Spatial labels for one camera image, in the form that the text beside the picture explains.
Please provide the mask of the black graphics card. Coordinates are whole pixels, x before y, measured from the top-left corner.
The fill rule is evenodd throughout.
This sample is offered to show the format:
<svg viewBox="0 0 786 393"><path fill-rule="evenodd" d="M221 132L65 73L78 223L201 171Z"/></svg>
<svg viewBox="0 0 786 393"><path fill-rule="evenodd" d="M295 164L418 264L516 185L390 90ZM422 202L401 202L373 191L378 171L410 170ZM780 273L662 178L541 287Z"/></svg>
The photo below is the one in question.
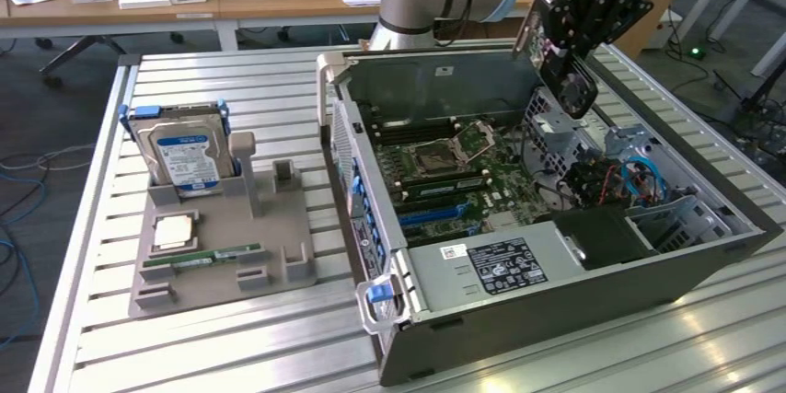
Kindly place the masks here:
<svg viewBox="0 0 786 393"><path fill-rule="evenodd" d="M576 119L585 116L594 104L598 88L582 57L582 20L576 15L578 47L566 50L556 46L545 32L546 0L533 0L513 49L514 58L525 58L540 75L544 86Z"/></svg>

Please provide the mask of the silver perforated disk bay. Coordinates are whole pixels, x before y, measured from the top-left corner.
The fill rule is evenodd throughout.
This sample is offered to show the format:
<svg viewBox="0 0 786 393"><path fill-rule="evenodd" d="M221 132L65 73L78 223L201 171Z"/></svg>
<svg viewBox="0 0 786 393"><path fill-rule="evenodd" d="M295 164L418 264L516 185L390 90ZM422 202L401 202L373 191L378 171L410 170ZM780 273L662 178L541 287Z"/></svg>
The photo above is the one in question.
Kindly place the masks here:
<svg viewBox="0 0 786 393"><path fill-rule="evenodd" d="M590 162L606 154L610 125L590 111L572 118L545 87L532 94L525 108L524 159L532 171L546 169L562 178L577 162Z"/></svg>

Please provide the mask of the CPU socket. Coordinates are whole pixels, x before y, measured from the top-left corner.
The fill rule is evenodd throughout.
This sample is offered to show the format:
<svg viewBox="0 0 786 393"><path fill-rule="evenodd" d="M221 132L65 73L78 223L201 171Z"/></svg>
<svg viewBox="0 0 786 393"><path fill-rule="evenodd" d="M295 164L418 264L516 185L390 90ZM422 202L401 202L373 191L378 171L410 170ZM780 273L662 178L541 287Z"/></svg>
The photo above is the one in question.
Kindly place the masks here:
<svg viewBox="0 0 786 393"><path fill-rule="evenodd" d="M454 142L450 139L416 144L406 148L414 167L421 175L437 176L469 169L456 154Z"/></svg>

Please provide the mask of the green motherboard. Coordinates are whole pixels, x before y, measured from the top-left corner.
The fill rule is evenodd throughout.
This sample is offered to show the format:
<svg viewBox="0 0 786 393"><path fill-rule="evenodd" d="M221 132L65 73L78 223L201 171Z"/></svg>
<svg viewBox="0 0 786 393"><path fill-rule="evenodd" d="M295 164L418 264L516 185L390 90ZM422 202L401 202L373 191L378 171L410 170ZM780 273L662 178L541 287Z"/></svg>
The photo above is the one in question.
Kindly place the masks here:
<svg viewBox="0 0 786 393"><path fill-rule="evenodd" d="M477 120L492 126L496 144L472 161L466 161L456 146L456 136ZM410 247L530 225L552 212L553 206L540 193L536 177L524 167L521 155L514 152L516 142L512 137L520 134L517 127L500 126L497 120L486 115L476 118L450 117L401 126L373 126L372 145L397 219L402 214L457 204L469 205L461 218L401 226ZM456 154L469 169L424 176L414 167L406 148L438 139L454 142ZM401 197L402 188L410 184L481 175L493 180L482 190L409 201Z"/></svg>

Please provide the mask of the labelled green RAM stick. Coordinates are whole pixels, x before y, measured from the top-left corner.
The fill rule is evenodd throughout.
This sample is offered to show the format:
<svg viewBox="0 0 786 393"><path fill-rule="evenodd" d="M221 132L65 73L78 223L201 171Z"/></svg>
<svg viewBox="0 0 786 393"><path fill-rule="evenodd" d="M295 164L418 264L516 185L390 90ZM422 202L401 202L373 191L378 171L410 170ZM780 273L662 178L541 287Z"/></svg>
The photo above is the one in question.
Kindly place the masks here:
<svg viewBox="0 0 786 393"><path fill-rule="evenodd" d="M410 184L402 188L401 197L405 201L409 201L468 193L485 189L492 182L492 178L481 175L478 177Z"/></svg>

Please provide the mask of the silver slanted disk bay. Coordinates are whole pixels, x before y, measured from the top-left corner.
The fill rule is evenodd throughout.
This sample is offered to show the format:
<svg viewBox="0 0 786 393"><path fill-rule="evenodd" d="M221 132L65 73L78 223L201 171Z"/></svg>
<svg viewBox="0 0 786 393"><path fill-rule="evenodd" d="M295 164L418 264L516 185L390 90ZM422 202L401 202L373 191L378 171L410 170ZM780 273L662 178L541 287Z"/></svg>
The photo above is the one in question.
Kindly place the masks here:
<svg viewBox="0 0 786 393"><path fill-rule="evenodd" d="M656 206L625 210L652 248L668 253L733 236L733 230L694 195Z"/></svg>

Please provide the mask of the blue expansion slot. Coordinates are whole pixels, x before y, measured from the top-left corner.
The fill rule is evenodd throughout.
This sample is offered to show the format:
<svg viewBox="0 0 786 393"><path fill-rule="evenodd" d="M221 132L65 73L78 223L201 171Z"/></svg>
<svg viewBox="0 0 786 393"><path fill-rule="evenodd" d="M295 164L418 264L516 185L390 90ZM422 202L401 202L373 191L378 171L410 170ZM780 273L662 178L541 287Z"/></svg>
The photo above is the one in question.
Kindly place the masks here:
<svg viewBox="0 0 786 393"><path fill-rule="evenodd" d="M437 209L430 209L414 214L402 214L398 217L398 222L401 226L410 226L457 219L464 216L468 207L469 205L465 203Z"/></svg>

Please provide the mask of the grey power supply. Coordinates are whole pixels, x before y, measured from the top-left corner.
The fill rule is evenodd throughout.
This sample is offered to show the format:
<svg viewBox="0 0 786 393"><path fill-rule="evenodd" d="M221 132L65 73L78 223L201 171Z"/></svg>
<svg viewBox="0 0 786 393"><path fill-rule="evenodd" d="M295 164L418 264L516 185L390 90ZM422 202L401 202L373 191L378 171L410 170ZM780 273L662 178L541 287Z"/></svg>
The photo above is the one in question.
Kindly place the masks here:
<svg viewBox="0 0 786 393"><path fill-rule="evenodd" d="M409 271L422 306L434 313L528 294L586 272L553 222L413 248Z"/></svg>

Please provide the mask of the open dark PC case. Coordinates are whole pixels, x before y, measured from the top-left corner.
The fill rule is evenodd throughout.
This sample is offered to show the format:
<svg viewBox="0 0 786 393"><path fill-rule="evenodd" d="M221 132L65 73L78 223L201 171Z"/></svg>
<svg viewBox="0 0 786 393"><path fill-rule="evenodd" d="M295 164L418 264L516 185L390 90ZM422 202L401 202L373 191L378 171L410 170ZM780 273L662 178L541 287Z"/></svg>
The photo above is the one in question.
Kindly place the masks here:
<svg viewBox="0 0 786 393"><path fill-rule="evenodd" d="M610 125L606 154L577 162L562 178L525 165L522 126L533 91L545 87L529 60L505 44L359 52L317 59L318 123L339 226L357 282L362 326L381 383L432 378L461 365L646 309L676 302L728 265L746 259L785 224L708 157L724 144L634 65L604 49L586 63L600 88L594 111ZM452 308L422 306L409 246L372 145L373 126L486 115L517 127L514 152L532 172L553 222L586 272L549 288ZM694 195L733 236L658 253L626 216ZM389 284L396 297L370 304L366 290Z"/></svg>

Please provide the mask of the hard disk in blue caddy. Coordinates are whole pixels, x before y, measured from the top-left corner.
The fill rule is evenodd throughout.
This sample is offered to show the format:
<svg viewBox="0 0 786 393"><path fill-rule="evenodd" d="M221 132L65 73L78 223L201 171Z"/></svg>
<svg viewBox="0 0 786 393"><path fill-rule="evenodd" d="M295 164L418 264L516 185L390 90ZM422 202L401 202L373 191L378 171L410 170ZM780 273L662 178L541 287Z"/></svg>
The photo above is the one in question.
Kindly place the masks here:
<svg viewBox="0 0 786 393"><path fill-rule="evenodd" d="M193 105L118 107L121 125L137 143L153 184L178 196L214 194L238 174L229 149L229 107L223 100Z"/></svg>

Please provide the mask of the silver CPU chip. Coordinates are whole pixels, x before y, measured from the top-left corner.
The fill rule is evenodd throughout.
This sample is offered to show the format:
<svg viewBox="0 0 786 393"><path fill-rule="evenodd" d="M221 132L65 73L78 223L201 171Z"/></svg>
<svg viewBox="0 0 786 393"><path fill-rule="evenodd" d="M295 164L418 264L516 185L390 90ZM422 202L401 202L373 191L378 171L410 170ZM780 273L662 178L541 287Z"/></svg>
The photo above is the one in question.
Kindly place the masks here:
<svg viewBox="0 0 786 393"><path fill-rule="evenodd" d="M174 215L161 218L154 228L154 247L175 249L185 247L193 239L193 218L189 215Z"/></svg>

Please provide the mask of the black office chair base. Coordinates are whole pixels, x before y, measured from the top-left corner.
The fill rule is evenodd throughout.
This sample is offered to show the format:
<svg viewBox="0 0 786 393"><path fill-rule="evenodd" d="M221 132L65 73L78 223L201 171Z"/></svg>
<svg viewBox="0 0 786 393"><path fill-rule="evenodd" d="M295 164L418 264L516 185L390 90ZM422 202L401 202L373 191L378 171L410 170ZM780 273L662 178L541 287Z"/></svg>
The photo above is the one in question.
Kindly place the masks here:
<svg viewBox="0 0 786 393"><path fill-rule="evenodd" d="M39 69L42 83L50 88L61 88L63 80L53 75L53 72L69 61L71 61L93 45L102 44L109 47L118 56L126 55L127 52L117 43L115 39L107 35L89 35L75 41L71 46L59 53L55 58Z"/></svg>

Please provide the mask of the grey parts rack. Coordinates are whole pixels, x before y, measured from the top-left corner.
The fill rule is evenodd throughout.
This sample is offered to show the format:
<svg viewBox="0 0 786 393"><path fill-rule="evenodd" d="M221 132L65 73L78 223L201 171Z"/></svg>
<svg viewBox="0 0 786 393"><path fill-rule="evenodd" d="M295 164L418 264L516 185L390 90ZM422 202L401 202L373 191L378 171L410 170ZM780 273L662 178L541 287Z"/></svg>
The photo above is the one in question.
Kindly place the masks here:
<svg viewBox="0 0 786 393"><path fill-rule="evenodd" d="M241 164L239 174L222 180L217 193L182 198L171 185L147 189L129 308L134 318L273 295L317 282L301 171L290 159L275 161L270 170L254 169L255 136L250 132L230 134L229 149ZM158 220L185 214L193 218L193 239L185 247L157 249ZM247 252L226 263L143 268L146 260L255 243L261 252Z"/></svg>

